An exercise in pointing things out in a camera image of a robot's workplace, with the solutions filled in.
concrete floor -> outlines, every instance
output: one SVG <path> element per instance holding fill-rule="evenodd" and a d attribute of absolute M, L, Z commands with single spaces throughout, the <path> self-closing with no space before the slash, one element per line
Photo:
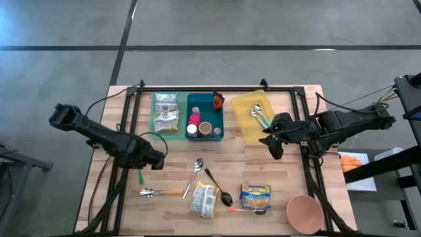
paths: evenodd
<path fill-rule="evenodd" d="M 0 1 L 0 45 L 119 45 L 131 0 Z M 128 45 L 421 45 L 421 14 L 411 0 L 142 0 Z M 48 125 L 56 103 L 82 111 L 104 97 L 117 51 L 0 51 L 0 140 L 54 162 L 35 170 L 8 236 L 70 234 L 92 150 L 85 138 Z M 421 51 L 126 52 L 118 85 L 321 84 L 344 103 L 420 72 Z M 378 95 L 352 104 L 362 107 Z M 388 131 L 364 132 L 353 148 L 415 144 L 399 101 Z M 89 117 L 101 118 L 103 105 Z M 352 140 L 342 144 L 349 147 Z M 420 197 L 412 192 L 419 203 Z M 389 230 L 396 203 L 353 201 L 360 230 Z"/>

yellow plastic bin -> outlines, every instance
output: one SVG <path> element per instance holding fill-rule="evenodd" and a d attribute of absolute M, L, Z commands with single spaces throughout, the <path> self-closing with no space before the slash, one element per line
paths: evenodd
<path fill-rule="evenodd" d="M 239 95 L 231 99 L 232 110 L 239 124 L 246 143 L 257 144 L 260 138 L 265 138 L 268 134 L 263 132 L 262 126 L 255 117 L 250 115 L 250 109 L 258 103 L 262 107 L 262 112 L 269 121 L 272 122 L 275 114 L 270 105 L 269 99 L 263 90 L 257 90 L 244 95 Z"/>

plastic bag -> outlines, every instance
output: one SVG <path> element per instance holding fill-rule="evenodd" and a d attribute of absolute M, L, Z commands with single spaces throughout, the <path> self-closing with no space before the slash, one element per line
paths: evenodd
<path fill-rule="evenodd" d="M 178 130 L 177 95 L 176 93 L 155 94 L 155 118 L 153 120 L 155 132 Z"/>
<path fill-rule="evenodd" d="M 270 185 L 241 185 L 241 204 L 245 209 L 264 209 L 269 205 Z"/>
<path fill-rule="evenodd" d="M 219 188 L 215 188 L 212 185 L 204 185 L 198 181 L 193 192 L 190 211 L 203 218 L 213 218 L 218 191 Z"/>

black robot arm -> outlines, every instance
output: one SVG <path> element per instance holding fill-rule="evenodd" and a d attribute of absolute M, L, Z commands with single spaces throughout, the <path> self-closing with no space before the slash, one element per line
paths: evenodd
<path fill-rule="evenodd" d="M 118 166 L 129 169 L 142 169 L 151 164 L 152 169 L 162 169 L 164 153 L 154 150 L 151 144 L 139 136 L 111 130 L 81 114 L 74 105 L 57 104 L 49 118 L 51 126 L 64 131 L 75 130 L 89 140 L 91 147 L 101 144 L 105 151 L 118 159 Z"/>
<path fill-rule="evenodd" d="M 365 130 L 388 129 L 395 121 L 382 104 L 349 112 L 326 111 L 307 121 L 292 121 L 289 113 L 280 113 L 263 131 L 270 135 L 259 141 L 268 145 L 275 159 L 282 157 L 282 143 L 306 145 L 310 156 L 320 157 L 334 144 Z"/>

snack bag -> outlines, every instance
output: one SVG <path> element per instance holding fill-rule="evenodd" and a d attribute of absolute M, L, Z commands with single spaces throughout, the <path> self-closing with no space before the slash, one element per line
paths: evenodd
<path fill-rule="evenodd" d="M 193 192 L 193 201 L 191 201 L 190 211 L 203 218 L 213 218 L 218 192 L 219 188 L 215 188 L 211 185 L 204 185 L 198 181 L 196 183 L 195 191 Z"/>
<path fill-rule="evenodd" d="M 241 204 L 244 209 L 264 209 L 269 205 L 270 185 L 241 185 Z"/>

